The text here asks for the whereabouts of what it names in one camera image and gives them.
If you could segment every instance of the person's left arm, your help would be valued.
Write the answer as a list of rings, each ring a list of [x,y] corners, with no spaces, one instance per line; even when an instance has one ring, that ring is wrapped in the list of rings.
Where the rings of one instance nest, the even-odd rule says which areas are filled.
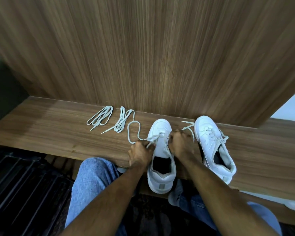
[[[155,146],[146,149],[148,143],[137,141],[131,146],[128,152],[130,168],[91,201],[61,236],[116,233],[139,179],[152,160]]]

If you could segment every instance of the dark green object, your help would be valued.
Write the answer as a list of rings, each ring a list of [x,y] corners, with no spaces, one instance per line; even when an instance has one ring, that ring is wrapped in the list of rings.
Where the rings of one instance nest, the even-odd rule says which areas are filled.
[[[0,120],[28,96],[8,66],[0,59]]]

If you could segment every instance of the shoe opening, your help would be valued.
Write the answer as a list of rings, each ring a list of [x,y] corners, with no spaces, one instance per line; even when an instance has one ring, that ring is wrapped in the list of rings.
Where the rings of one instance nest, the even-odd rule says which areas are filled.
[[[225,149],[222,145],[219,146],[214,154],[213,161],[217,165],[225,166],[228,170],[232,170],[231,161],[229,160]]]
[[[171,173],[171,159],[155,156],[152,168],[163,175]]]

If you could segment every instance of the denim pants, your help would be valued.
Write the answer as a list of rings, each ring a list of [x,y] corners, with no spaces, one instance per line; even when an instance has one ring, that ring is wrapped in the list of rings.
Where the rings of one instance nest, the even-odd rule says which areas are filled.
[[[111,184],[119,173],[117,168],[110,161],[99,157],[88,158],[82,162],[77,178],[72,187],[72,196],[69,206],[65,227],[67,227],[79,213],[109,184]],[[247,203],[252,209],[263,218],[279,235],[282,235],[280,225],[274,214],[266,207],[254,203]],[[200,195],[191,197],[187,201],[182,193],[179,206],[185,212],[205,222],[211,228],[217,230],[208,210]],[[121,223],[116,235],[127,235],[125,226]]]

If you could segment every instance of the forearm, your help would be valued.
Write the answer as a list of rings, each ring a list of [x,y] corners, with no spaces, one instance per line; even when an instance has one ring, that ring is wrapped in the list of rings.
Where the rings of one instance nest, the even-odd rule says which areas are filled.
[[[62,236],[114,235],[145,167],[133,164],[66,227]]]
[[[183,158],[206,208],[222,235],[276,235],[240,197],[217,175],[198,162],[192,155]]]

